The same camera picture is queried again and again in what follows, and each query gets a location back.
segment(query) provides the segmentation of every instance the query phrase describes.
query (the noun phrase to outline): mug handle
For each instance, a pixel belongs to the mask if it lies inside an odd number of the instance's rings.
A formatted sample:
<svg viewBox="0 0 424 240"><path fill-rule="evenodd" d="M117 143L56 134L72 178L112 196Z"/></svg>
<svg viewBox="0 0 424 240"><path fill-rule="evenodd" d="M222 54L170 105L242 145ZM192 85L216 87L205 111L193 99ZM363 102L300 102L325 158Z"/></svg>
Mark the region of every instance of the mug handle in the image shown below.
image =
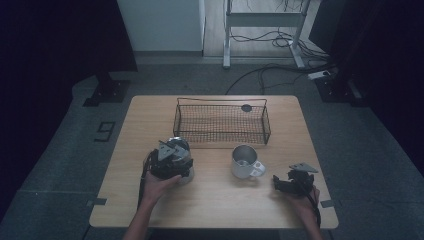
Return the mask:
<svg viewBox="0 0 424 240"><path fill-rule="evenodd" d="M261 162L256 161L255 164L253 164L253 171L250 173L250 176L260 177L264 175L264 173L265 173L265 166Z"/></svg>

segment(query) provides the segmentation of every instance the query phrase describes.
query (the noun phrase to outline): white mug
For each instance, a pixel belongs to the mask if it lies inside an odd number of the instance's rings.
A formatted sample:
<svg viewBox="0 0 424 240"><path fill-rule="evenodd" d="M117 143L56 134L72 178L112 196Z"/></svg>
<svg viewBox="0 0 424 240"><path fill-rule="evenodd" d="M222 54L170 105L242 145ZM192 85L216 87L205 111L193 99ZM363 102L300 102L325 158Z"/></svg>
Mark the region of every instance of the white mug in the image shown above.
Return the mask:
<svg viewBox="0 0 424 240"><path fill-rule="evenodd" d="M265 166L259 162L255 149L248 145L240 145L233 150L231 172L244 179L250 176L260 177L265 173Z"/></svg>

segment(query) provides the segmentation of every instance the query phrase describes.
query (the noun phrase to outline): black wire basket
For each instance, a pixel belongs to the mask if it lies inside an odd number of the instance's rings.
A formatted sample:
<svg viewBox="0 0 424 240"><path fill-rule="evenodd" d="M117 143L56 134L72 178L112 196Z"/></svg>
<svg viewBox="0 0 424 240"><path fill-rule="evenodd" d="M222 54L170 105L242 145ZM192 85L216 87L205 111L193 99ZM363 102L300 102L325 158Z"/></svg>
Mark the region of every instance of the black wire basket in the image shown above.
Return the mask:
<svg viewBox="0 0 424 240"><path fill-rule="evenodd" d="M190 143L267 144L271 136L266 99L178 98L174 136Z"/></svg>

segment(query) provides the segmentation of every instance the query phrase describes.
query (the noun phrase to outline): metal rack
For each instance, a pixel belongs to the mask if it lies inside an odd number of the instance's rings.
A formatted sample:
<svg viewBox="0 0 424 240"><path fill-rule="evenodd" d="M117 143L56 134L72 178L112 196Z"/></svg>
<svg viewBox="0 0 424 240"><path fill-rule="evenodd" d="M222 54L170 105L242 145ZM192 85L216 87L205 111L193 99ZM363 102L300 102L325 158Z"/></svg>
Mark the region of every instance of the metal rack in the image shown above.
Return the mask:
<svg viewBox="0 0 424 240"><path fill-rule="evenodd" d="M293 41L289 41L290 51L297 67L305 67L302 58L300 57L301 51L298 43L311 0L306 0L302 11L298 13L233 13L231 12L231 0L226 1L227 11L225 14L224 68L230 68L231 27L296 27L296 33L293 37Z"/></svg>
<svg viewBox="0 0 424 240"><path fill-rule="evenodd" d="M266 99L178 98L174 136L188 142L267 144L271 135Z"/></svg>

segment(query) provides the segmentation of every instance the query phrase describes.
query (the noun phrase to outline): wooden table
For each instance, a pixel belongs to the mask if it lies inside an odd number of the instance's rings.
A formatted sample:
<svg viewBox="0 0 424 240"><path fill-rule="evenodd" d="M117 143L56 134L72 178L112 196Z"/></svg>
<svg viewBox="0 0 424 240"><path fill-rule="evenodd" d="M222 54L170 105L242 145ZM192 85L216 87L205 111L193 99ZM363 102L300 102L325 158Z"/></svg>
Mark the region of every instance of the wooden table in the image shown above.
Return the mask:
<svg viewBox="0 0 424 240"><path fill-rule="evenodd" d="M231 173L235 144L221 148L191 145L195 176L186 185L170 189L156 205L150 227L160 228L261 228L302 227L282 193L274 190L272 176L288 180L289 165L305 162L319 173L314 184L320 200L330 200L302 110L294 96L136 96L132 99L98 198L90 217L94 227L128 227L138 201L143 160L158 148L158 140L173 137L177 97L201 99L266 98L271 137L255 146L266 166L264 176L240 180ZM333 229L338 219L333 207L322 208L321 227Z"/></svg>

